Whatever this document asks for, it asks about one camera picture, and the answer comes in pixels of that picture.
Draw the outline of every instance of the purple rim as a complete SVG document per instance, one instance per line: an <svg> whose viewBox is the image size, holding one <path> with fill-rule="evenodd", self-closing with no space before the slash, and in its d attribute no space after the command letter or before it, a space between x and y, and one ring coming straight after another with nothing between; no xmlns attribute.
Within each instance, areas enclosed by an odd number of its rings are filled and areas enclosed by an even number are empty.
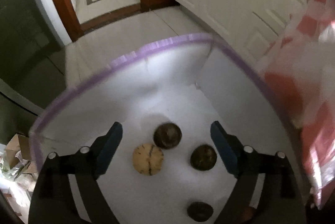
<svg viewBox="0 0 335 224"><path fill-rule="evenodd" d="M248 66L237 53L228 45L228 43L218 36L212 36L208 33L193 33L188 35L182 35L172 37L160 41L156 41L141 47L138 51L133 51L129 54L125 54L112 62L110 62L105 69L100 73L93 75L88 80L82 82L77 87L65 90L60 94L36 119L35 123L30 129L30 146L32 148L32 159L36 162L38 171L43 166L43 156L39 145L39 134L46 128L49 122L56 117L57 114L63 110L69 102L78 97L83 92L91 89L96 84L102 82L107 77L111 76L115 72L123 69L124 67L133 64L143 58L150 55L162 52L173 47L185 45L185 44L214 44L219 50L222 51L232 62L235 63L248 77L253 81L259 91L264 95L267 101L271 104L275 110L277 116L281 120L284 128L290 134L294 132L294 127L287 116L284 109L276 100L274 93L270 88L262 81L262 79Z"/></svg>

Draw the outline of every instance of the wooden door frame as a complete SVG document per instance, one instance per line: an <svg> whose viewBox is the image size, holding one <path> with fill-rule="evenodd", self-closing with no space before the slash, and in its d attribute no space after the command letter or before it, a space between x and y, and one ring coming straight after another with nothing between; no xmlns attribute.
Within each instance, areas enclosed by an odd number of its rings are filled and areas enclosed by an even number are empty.
<svg viewBox="0 0 335 224"><path fill-rule="evenodd" d="M71 0L52 1L72 42L77 41L83 35L97 28L100 28L122 18L132 16L139 12L146 12L149 10L178 4L175 0L141 0L138 4L107 12L103 15L100 15L96 18L80 24Z"/></svg>

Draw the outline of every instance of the silver screw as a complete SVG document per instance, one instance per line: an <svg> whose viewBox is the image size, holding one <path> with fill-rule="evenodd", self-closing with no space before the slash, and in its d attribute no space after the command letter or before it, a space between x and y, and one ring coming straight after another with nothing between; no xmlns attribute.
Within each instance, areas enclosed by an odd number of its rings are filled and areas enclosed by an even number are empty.
<svg viewBox="0 0 335 224"><path fill-rule="evenodd" d="M282 158L282 159L284 159L284 158L286 157L285 153L284 153L284 152L281 152L281 151L277 152L277 156L278 156L279 158Z"/></svg>
<svg viewBox="0 0 335 224"><path fill-rule="evenodd" d="M252 153L254 151L254 149L251 146L244 146L243 150L247 153Z"/></svg>
<svg viewBox="0 0 335 224"><path fill-rule="evenodd" d="M49 153L48 158L49 158L49 159L53 159L53 158L55 158L56 156L57 156L57 153L56 153L56 152L51 152L51 153Z"/></svg>
<svg viewBox="0 0 335 224"><path fill-rule="evenodd" d="M89 152L89 147L82 147L82 148L80 149L80 152L81 152L82 154L88 153L88 152Z"/></svg>

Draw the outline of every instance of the yellow round fruit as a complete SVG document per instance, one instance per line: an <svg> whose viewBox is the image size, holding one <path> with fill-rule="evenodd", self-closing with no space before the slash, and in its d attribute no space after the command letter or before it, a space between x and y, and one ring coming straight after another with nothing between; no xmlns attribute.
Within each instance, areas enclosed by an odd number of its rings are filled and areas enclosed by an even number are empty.
<svg viewBox="0 0 335 224"><path fill-rule="evenodd" d="M153 176L160 172L163 160L163 152L154 144L139 145L133 152L133 166L143 175Z"/></svg>

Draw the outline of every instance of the black oval object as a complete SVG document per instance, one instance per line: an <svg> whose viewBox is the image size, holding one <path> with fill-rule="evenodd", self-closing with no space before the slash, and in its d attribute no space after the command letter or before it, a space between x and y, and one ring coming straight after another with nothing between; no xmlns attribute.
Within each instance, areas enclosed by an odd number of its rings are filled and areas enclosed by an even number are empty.
<svg viewBox="0 0 335 224"><path fill-rule="evenodd" d="M153 141L157 147L171 149L176 147L182 139L182 131L174 123L160 125L153 135Z"/></svg>
<svg viewBox="0 0 335 224"><path fill-rule="evenodd" d="M216 159L216 151L210 145L201 145L192 152L191 166L196 170L207 171L215 166Z"/></svg>
<svg viewBox="0 0 335 224"><path fill-rule="evenodd" d="M193 202L187 208L188 216L196 222L207 221L212 216L213 212L214 210L212 206L201 201Z"/></svg>

